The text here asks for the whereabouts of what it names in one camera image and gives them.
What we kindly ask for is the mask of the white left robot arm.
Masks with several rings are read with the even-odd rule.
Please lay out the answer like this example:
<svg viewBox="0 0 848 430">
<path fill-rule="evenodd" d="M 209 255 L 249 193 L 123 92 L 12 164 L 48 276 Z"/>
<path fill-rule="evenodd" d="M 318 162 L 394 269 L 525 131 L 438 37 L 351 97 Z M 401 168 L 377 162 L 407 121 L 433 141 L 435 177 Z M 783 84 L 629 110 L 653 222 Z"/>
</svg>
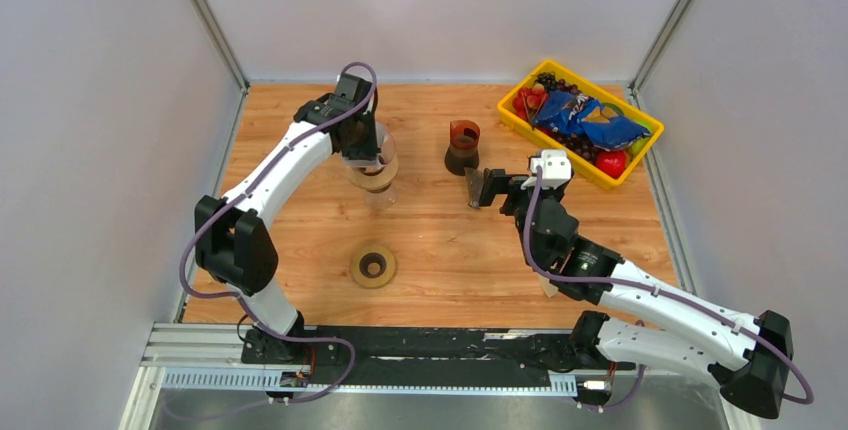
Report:
<svg viewBox="0 0 848 430">
<path fill-rule="evenodd" d="M 341 73 L 332 92 L 295 112 L 284 136 L 244 180 L 195 206 L 196 265 L 225 285 L 226 295 L 269 335 L 267 350 L 280 363 L 297 362 L 306 338 L 296 330 L 301 313 L 276 281 L 279 256 L 271 228 L 294 191 L 332 155 L 365 165 L 378 161 L 376 107 L 375 82 Z"/>
</svg>

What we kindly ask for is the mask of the clear plastic cone dripper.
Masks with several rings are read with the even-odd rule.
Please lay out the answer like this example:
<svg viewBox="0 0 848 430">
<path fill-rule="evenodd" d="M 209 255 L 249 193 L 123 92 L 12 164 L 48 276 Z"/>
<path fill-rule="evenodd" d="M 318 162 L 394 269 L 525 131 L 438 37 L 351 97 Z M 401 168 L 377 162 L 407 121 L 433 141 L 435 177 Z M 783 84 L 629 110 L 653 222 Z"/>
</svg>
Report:
<svg viewBox="0 0 848 430">
<path fill-rule="evenodd" d="M 374 160 L 363 161 L 357 165 L 366 174 L 376 174 L 387 167 L 395 158 L 396 144 L 393 135 L 383 123 L 376 123 L 376 141 L 378 152 Z"/>
</svg>

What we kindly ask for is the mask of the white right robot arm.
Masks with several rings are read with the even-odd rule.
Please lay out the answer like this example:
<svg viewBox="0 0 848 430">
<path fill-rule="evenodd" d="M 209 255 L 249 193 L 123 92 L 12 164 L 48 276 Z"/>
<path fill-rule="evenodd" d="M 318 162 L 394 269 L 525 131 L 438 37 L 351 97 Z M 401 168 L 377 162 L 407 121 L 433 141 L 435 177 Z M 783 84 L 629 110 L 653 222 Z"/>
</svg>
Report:
<svg viewBox="0 0 848 430">
<path fill-rule="evenodd" d="M 635 328 L 598 310 L 574 327 L 571 353 L 584 367 L 603 360 L 633 362 L 699 380 L 735 407 L 764 419 L 779 416 L 789 400 L 793 370 L 790 321 L 766 310 L 759 315 L 712 304 L 653 277 L 619 253 L 578 232 L 579 222 L 561 200 L 565 187 L 536 189 L 531 176 L 502 169 L 476 172 L 470 192 L 476 208 L 505 198 L 501 214 L 515 222 L 527 265 L 560 293 L 655 324 Z"/>
</svg>

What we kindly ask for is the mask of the wooden ring dripper holder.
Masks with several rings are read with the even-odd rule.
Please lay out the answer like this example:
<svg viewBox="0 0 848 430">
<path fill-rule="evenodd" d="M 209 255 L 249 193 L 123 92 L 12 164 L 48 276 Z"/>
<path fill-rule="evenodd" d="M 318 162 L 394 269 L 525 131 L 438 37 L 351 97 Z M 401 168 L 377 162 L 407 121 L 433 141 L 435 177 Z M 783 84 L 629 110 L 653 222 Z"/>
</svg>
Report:
<svg viewBox="0 0 848 430">
<path fill-rule="evenodd" d="M 360 167 L 347 167 L 345 175 L 357 188 L 371 193 L 381 193 L 390 187 L 399 169 L 398 158 L 393 159 L 377 172 L 364 172 Z"/>
</svg>

